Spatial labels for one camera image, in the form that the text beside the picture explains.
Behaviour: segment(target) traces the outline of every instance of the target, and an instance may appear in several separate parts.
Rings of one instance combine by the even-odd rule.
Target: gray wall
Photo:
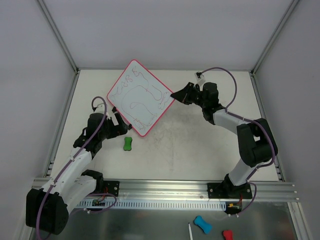
[[[320,1],[303,0],[258,70],[258,89],[287,181],[320,239]]]
[[[251,70],[291,0],[46,0],[79,67]]]
[[[35,0],[0,5],[0,239],[10,240],[46,165],[73,71]]]

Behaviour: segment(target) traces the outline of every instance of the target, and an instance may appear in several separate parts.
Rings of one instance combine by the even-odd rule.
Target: gray panel
[[[46,1],[79,67],[251,70],[291,0]]]
[[[18,239],[25,196],[47,166],[74,73],[35,0],[1,1],[0,35],[0,239],[6,240]]]
[[[51,235],[49,239],[188,240],[188,222],[195,240],[222,240],[224,230],[232,230],[235,240],[296,239],[286,203],[254,203],[239,218],[229,218],[223,211],[203,210],[113,209],[95,215],[76,214],[60,235]],[[198,215],[213,226],[209,234],[193,224]]]
[[[320,239],[320,1],[301,1],[264,64],[257,84],[286,181],[296,183],[314,239]]]

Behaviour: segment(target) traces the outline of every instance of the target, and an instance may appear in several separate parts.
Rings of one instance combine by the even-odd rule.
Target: gray floor
[[[193,224],[197,215],[213,228],[206,235]],[[194,240],[223,240],[232,230],[234,240],[296,240],[286,203],[254,203],[239,218],[204,210],[113,209],[109,212],[73,215],[60,235],[50,240],[188,240],[188,222]]]

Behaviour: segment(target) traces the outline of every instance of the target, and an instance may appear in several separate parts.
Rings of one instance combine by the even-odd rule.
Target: whiteboard with red border
[[[144,137],[174,102],[171,93],[166,85],[134,59],[115,82],[107,99]]]

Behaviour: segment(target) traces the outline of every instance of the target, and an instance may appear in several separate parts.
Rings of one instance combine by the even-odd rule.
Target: red border
[[[117,84],[117,82],[119,81],[119,79],[122,77],[122,75],[124,74],[124,72],[127,70],[127,68],[129,67],[129,65],[133,62],[133,61],[136,61],[138,64],[140,64],[148,73],[150,73],[155,79],[157,79],[164,87],[166,87],[171,93],[173,93],[173,91],[171,91],[171,89],[170,88],[168,88],[162,81],[160,81],[159,80],[159,78],[157,78],[155,75],[153,75],[148,69],[146,69],[146,67],[145,66],[143,66],[138,60],[136,60],[136,59],[132,59],[131,61],[130,61],[130,63],[126,66],[126,68],[123,70],[123,72],[121,73],[121,75],[119,76],[119,78],[117,79],[117,81],[115,81],[115,83],[113,84],[113,86],[112,86],[112,88],[110,89],[110,91],[107,93],[107,95],[106,95],[106,98],[108,99],[108,101],[114,106],[115,104],[112,102],[112,101],[110,101],[110,99],[109,99],[109,94],[110,94],[110,92],[111,92],[111,90],[115,87],[115,85]],[[150,130],[156,125],[156,123],[159,121],[159,119],[165,114],[165,112],[168,110],[168,108],[170,108],[170,106],[174,103],[174,101],[175,101],[175,99],[173,99],[173,101],[170,103],[170,105],[164,110],[164,112],[160,115],[160,117],[155,121],[155,123],[152,125],[152,127],[150,127],[150,129],[145,133],[145,135],[141,135],[138,131],[137,131],[137,129],[132,125],[132,128],[138,133],[138,135],[140,136],[140,137],[145,137],[149,132],[150,132]],[[128,119],[126,119],[126,117],[121,113],[121,112],[119,112],[120,114],[121,114],[121,116],[128,122],[128,123],[130,123],[130,121],[128,121]]]

